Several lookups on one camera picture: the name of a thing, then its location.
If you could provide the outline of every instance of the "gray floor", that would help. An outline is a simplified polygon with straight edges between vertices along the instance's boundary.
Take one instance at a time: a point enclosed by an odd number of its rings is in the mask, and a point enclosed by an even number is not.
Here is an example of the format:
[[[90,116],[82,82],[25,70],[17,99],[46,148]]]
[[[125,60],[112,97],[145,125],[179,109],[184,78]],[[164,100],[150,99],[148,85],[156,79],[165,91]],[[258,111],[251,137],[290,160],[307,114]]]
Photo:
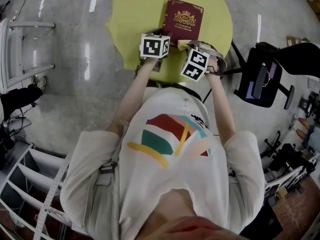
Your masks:
[[[262,15],[261,41],[276,47],[286,46],[286,36],[306,37],[320,44],[320,23],[306,0],[225,0],[233,20],[233,39],[246,58],[257,39],[257,17]],[[11,0],[7,17],[12,19],[24,0]],[[32,125],[25,129],[26,141],[56,153],[71,152],[84,130],[104,130],[122,96],[133,80],[133,72],[123,69],[123,60],[113,45],[105,23],[112,15],[112,0],[25,0],[18,20],[55,22],[52,29],[27,29],[23,45],[24,68],[54,62],[46,74],[47,89],[38,106],[26,116]],[[236,67],[229,53],[230,67]],[[291,108],[284,110],[286,97],[278,92],[271,108],[245,103],[233,94],[240,75],[225,77],[223,84],[234,114],[237,129],[256,134],[261,150],[264,139],[277,130],[287,131],[292,115],[298,111],[301,96],[308,93],[307,77],[283,72],[281,82],[296,92]],[[205,79],[188,83],[203,98],[209,87]],[[215,133],[213,102],[206,106]]]

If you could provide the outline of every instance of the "white cube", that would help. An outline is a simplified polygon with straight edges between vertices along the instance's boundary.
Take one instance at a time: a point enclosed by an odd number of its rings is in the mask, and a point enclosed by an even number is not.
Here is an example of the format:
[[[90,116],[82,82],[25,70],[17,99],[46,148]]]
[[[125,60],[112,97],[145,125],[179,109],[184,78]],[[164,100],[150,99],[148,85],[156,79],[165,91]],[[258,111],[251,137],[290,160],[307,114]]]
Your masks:
[[[198,82],[207,71],[209,58],[210,55],[208,53],[191,49],[180,75]]]
[[[143,34],[140,45],[140,56],[145,58],[163,58],[168,55],[170,36]]]

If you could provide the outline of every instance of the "book cover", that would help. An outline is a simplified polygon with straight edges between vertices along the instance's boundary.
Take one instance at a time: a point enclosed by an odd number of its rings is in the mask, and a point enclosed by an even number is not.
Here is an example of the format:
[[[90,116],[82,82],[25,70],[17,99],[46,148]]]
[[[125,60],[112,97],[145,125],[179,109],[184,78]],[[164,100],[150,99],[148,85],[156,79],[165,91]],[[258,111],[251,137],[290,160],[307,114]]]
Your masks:
[[[180,1],[168,0],[163,21],[163,34],[172,32],[170,45],[177,47],[178,40],[198,40],[204,9]]]

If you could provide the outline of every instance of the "yellow round table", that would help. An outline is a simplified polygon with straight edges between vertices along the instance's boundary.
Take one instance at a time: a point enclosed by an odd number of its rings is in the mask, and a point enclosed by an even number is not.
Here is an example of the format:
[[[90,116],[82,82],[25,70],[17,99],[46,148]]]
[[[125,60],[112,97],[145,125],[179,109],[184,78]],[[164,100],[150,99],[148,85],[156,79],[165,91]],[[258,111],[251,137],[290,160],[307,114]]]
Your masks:
[[[135,70],[139,61],[139,45],[143,33],[161,28],[168,0],[113,0],[111,20],[106,24],[113,43],[121,53],[124,68]],[[199,41],[213,45],[226,56],[233,36],[233,24],[224,0],[181,0],[204,8]],[[152,72],[151,79],[165,83],[190,80],[180,75],[187,54],[170,47],[162,61],[160,72]]]

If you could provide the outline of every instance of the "person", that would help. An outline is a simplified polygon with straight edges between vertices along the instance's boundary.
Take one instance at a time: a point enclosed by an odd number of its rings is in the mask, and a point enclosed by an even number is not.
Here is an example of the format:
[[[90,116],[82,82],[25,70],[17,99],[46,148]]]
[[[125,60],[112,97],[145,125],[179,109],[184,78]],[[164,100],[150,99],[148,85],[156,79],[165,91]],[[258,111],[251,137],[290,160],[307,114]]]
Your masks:
[[[199,99],[182,89],[146,87],[156,63],[149,58],[140,68],[106,131],[81,133],[62,208],[94,240],[243,239],[237,234],[264,201],[257,139],[236,132],[219,76],[206,75],[220,142]],[[207,70],[217,67],[211,56]]]
[[[6,122],[10,115],[17,109],[23,108],[40,98],[45,92],[47,85],[46,77],[43,76],[37,86],[35,79],[30,78],[31,84],[27,88],[13,89],[0,95],[0,121]]]
[[[306,145],[310,146],[317,152],[320,152],[320,128],[317,125],[311,125],[306,119],[301,117],[298,118],[298,121],[307,130],[307,133],[304,133],[300,129],[296,129],[296,134]]]

